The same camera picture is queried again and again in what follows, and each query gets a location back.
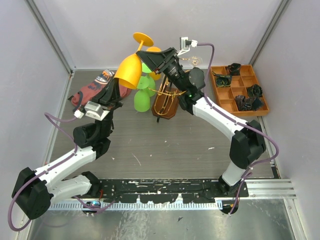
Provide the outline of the clear wine glass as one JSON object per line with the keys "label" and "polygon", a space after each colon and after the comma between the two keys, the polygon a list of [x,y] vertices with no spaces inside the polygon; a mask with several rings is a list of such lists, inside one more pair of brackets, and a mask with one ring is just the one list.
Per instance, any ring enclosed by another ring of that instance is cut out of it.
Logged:
{"label": "clear wine glass", "polygon": [[198,56],[191,56],[187,61],[193,68],[198,68],[203,62],[202,58]]}

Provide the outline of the orange goblet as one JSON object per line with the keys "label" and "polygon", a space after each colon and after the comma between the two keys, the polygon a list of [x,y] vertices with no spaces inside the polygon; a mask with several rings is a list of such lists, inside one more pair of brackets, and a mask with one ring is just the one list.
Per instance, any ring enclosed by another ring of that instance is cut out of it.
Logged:
{"label": "orange goblet", "polygon": [[154,41],[148,35],[142,32],[135,32],[133,38],[139,43],[135,53],[127,56],[119,65],[114,78],[118,79],[118,83],[128,89],[136,89],[142,74],[142,61],[138,57],[137,52],[145,47],[152,47]]}
{"label": "orange goblet", "polygon": [[[151,46],[147,49],[148,52],[161,52],[162,50],[159,47]],[[156,74],[155,72],[150,72],[148,74],[150,77],[152,77],[155,81],[159,80],[161,78],[160,74]]]}

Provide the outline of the gold wine glass rack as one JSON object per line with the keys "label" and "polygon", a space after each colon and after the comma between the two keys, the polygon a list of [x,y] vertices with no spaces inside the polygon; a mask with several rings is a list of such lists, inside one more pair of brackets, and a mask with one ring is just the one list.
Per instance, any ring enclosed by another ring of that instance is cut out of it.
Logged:
{"label": "gold wine glass rack", "polygon": [[155,99],[151,106],[151,112],[156,117],[156,122],[159,123],[161,119],[172,119],[178,110],[178,97],[183,94],[180,90],[173,87],[166,76],[162,77],[160,87],[158,89],[147,88],[153,94]]}

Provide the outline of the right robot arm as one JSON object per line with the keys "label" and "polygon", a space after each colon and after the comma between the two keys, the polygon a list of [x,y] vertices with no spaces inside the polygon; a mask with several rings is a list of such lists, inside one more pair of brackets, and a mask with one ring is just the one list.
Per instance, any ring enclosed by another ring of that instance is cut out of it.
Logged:
{"label": "right robot arm", "polygon": [[152,72],[164,74],[177,87],[183,110],[205,120],[230,140],[230,164],[219,177],[218,186],[223,196],[231,197],[245,171],[266,150],[261,125],[256,120],[247,122],[229,113],[205,96],[204,71],[198,67],[184,71],[175,48],[160,52],[139,50],[136,54]]}

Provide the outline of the green goblet front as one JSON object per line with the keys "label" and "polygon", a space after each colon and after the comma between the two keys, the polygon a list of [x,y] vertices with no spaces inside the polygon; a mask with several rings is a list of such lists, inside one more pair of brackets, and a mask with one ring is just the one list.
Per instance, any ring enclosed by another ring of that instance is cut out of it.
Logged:
{"label": "green goblet front", "polygon": [[156,83],[154,78],[152,77],[153,72],[147,67],[145,63],[142,63],[141,66],[142,74],[139,79],[137,89],[143,90],[147,92],[150,97],[153,97],[156,94]]}

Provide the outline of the green goblet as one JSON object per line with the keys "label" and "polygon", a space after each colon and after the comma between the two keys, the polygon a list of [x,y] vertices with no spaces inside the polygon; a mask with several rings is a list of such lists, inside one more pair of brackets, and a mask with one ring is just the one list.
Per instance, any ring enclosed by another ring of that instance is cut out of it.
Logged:
{"label": "green goblet", "polygon": [[142,74],[139,79],[137,89],[143,90],[147,92],[150,97],[153,97],[156,94],[156,83],[154,78],[152,77],[153,72],[147,67],[145,63],[142,63],[141,66]]}
{"label": "green goblet", "polygon": [[134,109],[138,112],[146,112],[150,109],[150,96],[145,89],[140,89],[134,95]]}

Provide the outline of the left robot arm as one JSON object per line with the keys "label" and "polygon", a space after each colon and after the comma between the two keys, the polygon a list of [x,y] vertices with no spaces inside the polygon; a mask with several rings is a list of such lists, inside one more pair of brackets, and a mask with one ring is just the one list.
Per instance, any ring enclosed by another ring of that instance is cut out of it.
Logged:
{"label": "left robot arm", "polygon": [[99,195],[100,180],[90,171],[69,180],[66,177],[108,151],[109,136],[114,130],[114,110],[123,105],[120,100],[119,81],[112,79],[78,110],[79,117],[87,116],[94,122],[73,130],[75,148],[47,165],[35,170],[27,167],[19,173],[11,197],[30,220],[39,218],[51,205],[65,199]]}

